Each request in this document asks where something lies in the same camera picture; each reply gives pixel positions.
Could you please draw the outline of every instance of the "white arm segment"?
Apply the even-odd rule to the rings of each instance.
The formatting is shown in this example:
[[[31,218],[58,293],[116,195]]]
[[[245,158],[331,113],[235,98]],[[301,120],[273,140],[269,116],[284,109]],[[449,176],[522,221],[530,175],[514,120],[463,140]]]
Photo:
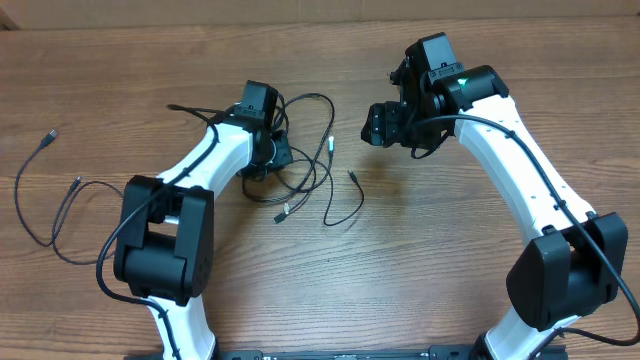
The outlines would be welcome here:
[[[514,130],[531,149],[573,215],[580,222],[587,220],[586,214],[593,208],[553,168],[522,124],[511,97],[495,95],[482,99],[474,102],[472,109],[461,113],[483,117]],[[547,225],[553,225],[557,230],[572,225],[562,211],[554,210],[555,201],[549,190],[513,139],[506,138],[499,130],[468,120],[456,120],[455,135],[478,159],[504,198],[518,223],[525,246],[542,236],[542,228]],[[553,328],[569,326],[576,320],[578,316],[572,316],[559,321]],[[529,327],[512,306],[502,321],[489,330],[486,344],[494,360],[525,359],[551,331],[538,332]]]
[[[218,124],[216,129],[220,142],[211,154],[176,186],[187,189],[200,186],[205,190],[213,191],[217,199],[229,180],[249,165],[253,151],[253,135],[242,130],[241,127],[229,124]],[[157,177],[163,179],[165,183],[171,181],[200,156],[211,145],[212,140],[213,130],[207,127],[207,133],[202,141],[176,166]]]
[[[218,124],[216,125],[220,142],[189,176],[179,181],[176,186],[190,188],[200,186],[211,190],[215,198],[220,195],[229,180],[235,174],[249,165],[253,152],[253,135],[242,130],[241,127]],[[213,130],[207,127],[207,133],[196,147],[173,168],[158,175],[158,178],[169,182],[200,156],[213,141]],[[166,217],[165,222],[178,224],[179,219]],[[191,298],[186,306],[178,306],[174,301],[150,296],[167,312],[176,345],[183,360],[208,360],[213,356],[216,345],[215,335],[209,329],[204,313],[202,295]],[[149,307],[156,322],[164,351],[164,360],[174,360],[171,345],[167,336],[164,322],[158,317],[158,312]]]
[[[202,295],[191,298],[187,306],[178,306],[172,300],[149,296],[148,300],[158,303],[167,312],[173,337],[180,350],[182,360],[209,360],[213,356],[216,347],[216,337],[213,335],[207,324],[204,313]],[[171,344],[167,336],[167,329],[158,312],[147,306],[151,310],[153,319],[156,322],[164,350],[162,358],[164,360],[175,360],[171,352]]]

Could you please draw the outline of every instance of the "black mounting base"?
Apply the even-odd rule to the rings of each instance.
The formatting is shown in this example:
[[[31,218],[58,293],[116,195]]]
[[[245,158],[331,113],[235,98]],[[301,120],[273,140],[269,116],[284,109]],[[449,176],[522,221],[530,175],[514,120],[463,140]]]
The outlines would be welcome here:
[[[216,360],[468,360],[473,345],[433,345],[424,350],[302,351],[263,353],[258,350],[221,351]],[[127,360],[162,360],[162,354]],[[568,360],[564,346],[548,346],[539,360]]]

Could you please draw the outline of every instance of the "wooden table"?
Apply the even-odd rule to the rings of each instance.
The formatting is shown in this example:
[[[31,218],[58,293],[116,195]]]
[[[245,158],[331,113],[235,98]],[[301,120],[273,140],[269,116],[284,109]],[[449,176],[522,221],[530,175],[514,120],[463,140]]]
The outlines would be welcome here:
[[[418,38],[448,33],[467,68],[492,65],[547,156],[599,213],[631,234],[624,277],[640,295],[640,19],[425,21],[0,33],[0,358],[118,359],[158,351],[148,310],[97,287],[92,266],[61,262],[24,232],[11,200],[15,175],[51,129],[59,137],[21,181],[28,222],[46,238],[78,175],[123,188],[180,160],[204,126],[167,103],[225,108],[248,79],[291,98],[336,103],[332,217],[328,186],[279,225],[281,207],[242,197],[236,179],[216,203],[215,257],[204,294],[221,348],[269,351],[423,348],[471,343],[509,306],[505,277],[522,251],[510,212],[483,169],[450,139],[433,156],[359,140],[369,106],[396,100],[386,73]],[[291,107],[291,143],[313,151],[327,123],[316,101]],[[303,166],[291,167],[300,176]],[[269,187],[265,194],[282,189]],[[60,237],[89,260],[116,225],[120,201],[79,196]],[[112,278],[108,283],[127,293]],[[617,338],[635,324],[622,295],[578,323]],[[576,336],[572,356],[636,359]]]

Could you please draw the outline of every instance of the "cable connector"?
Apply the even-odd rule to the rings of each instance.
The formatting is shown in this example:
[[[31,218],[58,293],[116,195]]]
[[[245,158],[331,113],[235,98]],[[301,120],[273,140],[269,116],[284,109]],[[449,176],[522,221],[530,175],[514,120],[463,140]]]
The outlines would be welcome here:
[[[347,172],[349,173],[349,177],[351,178],[351,181],[353,181],[354,184],[359,185],[356,174],[351,170],[347,170]]]
[[[71,186],[69,187],[69,193],[72,193],[74,191],[76,191],[76,189],[78,188],[78,186],[80,186],[80,183],[82,182],[82,176],[78,176],[76,177],[75,180],[73,180],[73,183],[71,184]]]
[[[335,138],[333,137],[333,135],[329,136],[329,138],[327,139],[329,141],[328,143],[328,148],[329,148],[329,157],[333,158],[333,152],[335,151]]]
[[[274,217],[273,221],[276,224],[280,224],[281,222],[284,221],[284,219],[287,218],[287,216],[289,216],[290,211],[291,211],[291,207],[289,207],[289,203],[284,203],[283,211],[280,214],[278,214],[276,217]]]
[[[286,218],[287,218],[287,214],[281,212],[280,214],[278,214],[276,217],[273,218],[273,222],[275,222],[276,224],[280,224]]]
[[[58,132],[55,130],[51,130],[50,133],[47,134],[47,136],[45,136],[42,141],[40,141],[40,148],[44,149],[47,146],[49,146],[49,144],[51,144],[53,142],[53,140],[56,139],[56,137],[58,136]]]

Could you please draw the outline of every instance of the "white robotic arm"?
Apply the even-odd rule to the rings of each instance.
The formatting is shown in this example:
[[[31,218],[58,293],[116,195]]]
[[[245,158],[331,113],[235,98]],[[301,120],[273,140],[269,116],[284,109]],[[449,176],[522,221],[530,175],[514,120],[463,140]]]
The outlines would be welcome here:
[[[213,191],[215,198],[217,198],[231,178],[249,165],[253,152],[253,134],[239,126],[224,123],[216,125],[216,129],[218,130],[219,143],[211,154],[176,186],[187,189],[199,186],[205,190]],[[213,140],[213,130],[207,127],[207,133],[202,141],[173,168],[159,174],[158,178],[163,179],[165,183],[175,178],[182,169],[198,158]],[[165,222],[178,225],[179,219],[167,216]],[[172,327],[178,329],[173,333],[183,360],[211,359],[216,347],[216,337],[207,324],[202,295],[189,299],[186,306],[179,306],[175,301],[157,296],[149,296],[148,299],[162,306],[167,312]],[[174,357],[164,322],[155,309],[148,308],[151,310],[162,338],[163,358],[164,360],[172,360]]]
[[[502,98],[494,95],[475,101],[472,109],[460,113],[492,120],[514,130],[535,154],[573,215],[580,222],[587,221],[586,214],[593,212],[593,208],[553,168],[522,123],[510,96]],[[549,211],[555,200],[531,161],[512,139],[487,125],[465,120],[456,121],[455,135],[460,144],[478,159],[504,198],[518,224],[525,246],[531,239],[543,235],[543,227],[552,225],[560,230],[572,226],[561,211]],[[558,321],[551,329],[538,331],[522,321],[511,307],[503,320],[487,333],[487,348],[495,360],[524,359],[553,329],[569,326],[578,318],[574,315]]]
[[[278,149],[276,142],[285,144],[278,165],[286,165],[290,151],[286,135],[276,142],[271,139],[276,100],[275,89],[247,82],[242,101],[209,119],[204,138],[184,159],[156,179],[135,176],[125,188],[123,217],[143,201],[155,200],[144,210],[145,216],[138,216],[119,236],[114,272],[134,295],[154,303],[148,308],[162,337],[165,360],[211,359],[216,352],[202,300],[212,265],[213,205],[239,172],[268,171]],[[164,192],[152,198],[161,188]],[[175,237],[149,231],[148,222],[163,220],[178,226]],[[159,316],[159,309],[165,318]],[[174,347],[166,322],[173,329]]]
[[[615,299],[626,226],[615,213],[598,216],[560,177],[491,67],[465,71],[444,33],[418,40],[405,55],[390,74],[400,101],[371,106],[362,140],[399,142],[418,159],[455,135],[478,159],[513,213],[525,250],[507,276],[511,309],[480,336],[469,359],[535,356],[562,332],[556,329]],[[427,152],[416,157],[417,148]]]

